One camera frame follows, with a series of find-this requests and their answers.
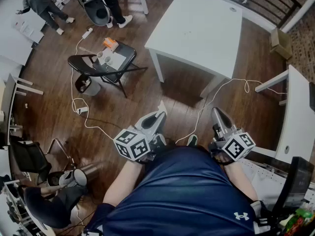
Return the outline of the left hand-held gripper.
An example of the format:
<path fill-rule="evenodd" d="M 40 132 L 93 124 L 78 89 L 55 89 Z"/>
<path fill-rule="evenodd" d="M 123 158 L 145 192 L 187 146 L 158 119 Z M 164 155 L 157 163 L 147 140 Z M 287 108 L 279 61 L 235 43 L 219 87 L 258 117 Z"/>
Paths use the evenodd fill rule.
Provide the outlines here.
<path fill-rule="evenodd" d="M 162 132 L 166 117 L 166 112 L 151 112 L 140 118 L 134 126 L 123 129 L 113 140 L 118 153 L 137 163 L 153 161 L 159 149 L 153 139 Z"/>

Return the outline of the person's left forearm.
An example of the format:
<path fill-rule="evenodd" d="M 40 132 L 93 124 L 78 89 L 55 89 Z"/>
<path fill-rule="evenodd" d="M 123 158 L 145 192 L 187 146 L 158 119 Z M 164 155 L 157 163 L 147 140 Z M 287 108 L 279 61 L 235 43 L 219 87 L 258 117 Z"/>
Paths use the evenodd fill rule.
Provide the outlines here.
<path fill-rule="evenodd" d="M 137 162 L 127 161 L 106 191 L 103 203 L 116 207 L 125 199 L 133 191 L 143 166 Z"/>

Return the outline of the person's right forearm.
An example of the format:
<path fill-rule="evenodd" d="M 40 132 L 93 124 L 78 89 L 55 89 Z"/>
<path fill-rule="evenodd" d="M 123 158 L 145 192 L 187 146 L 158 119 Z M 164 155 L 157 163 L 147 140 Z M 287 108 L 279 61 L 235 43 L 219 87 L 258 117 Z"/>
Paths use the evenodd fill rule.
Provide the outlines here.
<path fill-rule="evenodd" d="M 233 183 L 240 191 L 242 191 L 252 201 L 257 201 L 257 193 L 246 176 L 242 165 L 239 161 L 235 161 L 228 165 L 223 165 L 224 171 L 227 174 L 231 183 Z"/>

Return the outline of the white work table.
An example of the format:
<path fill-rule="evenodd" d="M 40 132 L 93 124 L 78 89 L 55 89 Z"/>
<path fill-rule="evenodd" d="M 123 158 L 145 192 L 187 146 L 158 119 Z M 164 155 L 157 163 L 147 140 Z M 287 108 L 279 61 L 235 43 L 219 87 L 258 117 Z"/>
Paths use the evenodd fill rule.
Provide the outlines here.
<path fill-rule="evenodd" d="M 160 82 L 158 55 L 194 66 L 211 75 L 201 93 L 205 98 L 234 73 L 243 11 L 224 0 L 173 0 L 151 33 L 149 50 Z"/>

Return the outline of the person's dark left shoe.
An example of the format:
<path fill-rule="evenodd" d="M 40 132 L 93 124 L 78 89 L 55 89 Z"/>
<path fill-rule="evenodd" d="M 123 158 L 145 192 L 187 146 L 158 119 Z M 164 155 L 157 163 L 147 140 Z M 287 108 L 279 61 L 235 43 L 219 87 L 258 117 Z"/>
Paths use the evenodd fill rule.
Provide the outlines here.
<path fill-rule="evenodd" d="M 154 145 L 159 148 L 167 145 L 165 137 L 160 133 L 156 134 L 156 136 L 153 139 L 153 142 Z"/>

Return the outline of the grey trash bin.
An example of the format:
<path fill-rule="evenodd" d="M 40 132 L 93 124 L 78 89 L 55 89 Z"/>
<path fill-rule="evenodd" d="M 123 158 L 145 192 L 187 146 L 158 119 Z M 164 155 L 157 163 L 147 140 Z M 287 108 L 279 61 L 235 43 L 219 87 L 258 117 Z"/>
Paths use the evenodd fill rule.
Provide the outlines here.
<path fill-rule="evenodd" d="M 98 82 L 92 80 L 89 76 L 80 75 L 75 81 L 75 87 L 77 91 L 81 94 L 95 96 L 101 89 Z"/>

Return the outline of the white paper sheet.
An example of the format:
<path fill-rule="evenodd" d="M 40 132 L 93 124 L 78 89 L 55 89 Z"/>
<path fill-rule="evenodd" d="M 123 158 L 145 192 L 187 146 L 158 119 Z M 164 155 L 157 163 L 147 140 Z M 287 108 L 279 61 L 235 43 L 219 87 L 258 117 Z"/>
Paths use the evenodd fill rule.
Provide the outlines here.
<path fill-rule="evenodd" d="M 121 54 L 118 54 L 117 52 L 112 52 L 110 49 L 106 48 L 102 51 L 105 55 L 105 57 L 110 56 L 112 57 L 113 61 L 111 65 L 107 65 L 104 63 L 104 60 L 99 60 L 100 65 L 105 65 L 113 68 L 114 70 L 119 70 L 120 66 L 125 61 L 126 57 L 122 56 Z"/>

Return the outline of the white pegboard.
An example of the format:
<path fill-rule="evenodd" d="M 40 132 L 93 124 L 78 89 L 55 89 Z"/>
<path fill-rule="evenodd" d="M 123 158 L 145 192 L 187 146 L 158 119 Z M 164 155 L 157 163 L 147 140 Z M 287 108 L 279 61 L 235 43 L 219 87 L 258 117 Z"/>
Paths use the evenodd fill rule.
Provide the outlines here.
<path fill-rule="evenodd" d="M 267 209 L 272 210 L 280 200 L 286 178 L 247 159 L 242 159 L 241 164 L 259 199 L 264 202 Z M 284 207 L 293 209 L 304 207 L 315 210 L 315 191 L 308 188 L 305 194 L 289 194 Z"/>

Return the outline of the black folding chair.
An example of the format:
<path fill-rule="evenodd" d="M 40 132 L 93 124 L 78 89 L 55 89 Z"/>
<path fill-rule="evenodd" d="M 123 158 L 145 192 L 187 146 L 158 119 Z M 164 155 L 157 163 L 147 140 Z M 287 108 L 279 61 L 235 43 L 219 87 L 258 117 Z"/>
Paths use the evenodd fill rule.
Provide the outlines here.
<path fill-rule="evenodd" d="M 72 55 L 68 58 L 68 64 L 82 75 L 89 76 L 90 78 L 100 78 L 102 82 L 115 86 L 123 92 L 125 97 L 127 97 L 121 82 L 123 75 L 129 72 L 146 70 L 148 68 L 139 67 L 133 63 L 137 56 L 137 52 L 134 48 L 120 41 L 117 43 L 119 46 L 114 52 L 126 57 L 119 70 L 114 70 L 109 66 L 100 65 L 97 55 L 91 54 Z"/>

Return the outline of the black router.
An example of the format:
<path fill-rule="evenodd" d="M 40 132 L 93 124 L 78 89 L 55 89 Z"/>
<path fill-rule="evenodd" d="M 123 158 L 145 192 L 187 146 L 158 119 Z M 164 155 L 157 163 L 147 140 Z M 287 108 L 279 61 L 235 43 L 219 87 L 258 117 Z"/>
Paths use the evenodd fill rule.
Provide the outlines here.
<path fill-rule="evenodd" d="M 309 82 L 309 105 L 315 112 L 315 84 L 313 82 Z"/>

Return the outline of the brown cardboard box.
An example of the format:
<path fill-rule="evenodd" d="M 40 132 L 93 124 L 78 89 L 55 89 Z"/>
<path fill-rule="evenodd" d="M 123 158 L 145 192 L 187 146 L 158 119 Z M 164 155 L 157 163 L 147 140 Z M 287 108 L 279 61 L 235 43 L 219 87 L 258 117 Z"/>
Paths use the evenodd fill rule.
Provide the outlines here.
<path fill-rule="evenodd" d="M 271 31 L 269 36 L 270 53 L 277 53 L 285 60 L 292 57 L 291 38 L 278 28 Z"/>

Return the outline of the black monitor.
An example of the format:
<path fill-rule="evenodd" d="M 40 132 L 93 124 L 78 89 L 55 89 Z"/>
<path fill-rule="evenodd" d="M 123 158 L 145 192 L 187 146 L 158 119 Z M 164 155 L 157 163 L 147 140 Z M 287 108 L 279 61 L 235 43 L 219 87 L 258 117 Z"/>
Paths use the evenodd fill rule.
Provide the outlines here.
<path fill-rule="evenodd" d="M 284 214 L 300 207 L 310 186 L 313 170 L 314 165 L 304 158 L 292 158 L 283 189 L 272 212 Z"/>

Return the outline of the pile of colourful snack packets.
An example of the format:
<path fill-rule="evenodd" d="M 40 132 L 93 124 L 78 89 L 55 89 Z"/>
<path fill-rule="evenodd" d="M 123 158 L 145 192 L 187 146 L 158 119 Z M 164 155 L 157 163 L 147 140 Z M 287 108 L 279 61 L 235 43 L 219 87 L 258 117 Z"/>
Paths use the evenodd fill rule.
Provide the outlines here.
<path fill-rule="evenodd" d="M 305 229 L 315 220 L 315 206 L 302 206 L 298 208 L 288 219 L 284 226 L 284 236 L 297 236 L 297 233 Z"/>

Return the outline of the black office chair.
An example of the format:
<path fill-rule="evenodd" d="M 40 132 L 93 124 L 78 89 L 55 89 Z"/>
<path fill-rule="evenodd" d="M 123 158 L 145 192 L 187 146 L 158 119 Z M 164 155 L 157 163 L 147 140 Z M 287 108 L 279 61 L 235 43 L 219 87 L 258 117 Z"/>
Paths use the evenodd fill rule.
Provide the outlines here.
<path fill-rule="evenodd" d="M 48 162 L 40 143 L 26 144 L 26 141 L 16 136 L 11 136 L 9 143 L 19 170 L 37 174 L 37 183 L 46 182 L 52 165 Z"/>

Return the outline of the white table with papers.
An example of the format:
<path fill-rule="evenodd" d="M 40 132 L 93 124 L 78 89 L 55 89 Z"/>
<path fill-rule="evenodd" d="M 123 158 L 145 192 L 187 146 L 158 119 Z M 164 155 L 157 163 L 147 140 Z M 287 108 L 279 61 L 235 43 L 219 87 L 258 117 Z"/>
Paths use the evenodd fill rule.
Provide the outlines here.
<path fill-rule="evenodd" d="M 45 22 L 33 11 L 17 15 L 20 5 L 20 0 L 0 0 L 0 56 L 24 65 L 32 52 L 33 42 L 20 32 L 22 23 L 30 33 L 31 30 L 40 31 Z"/>

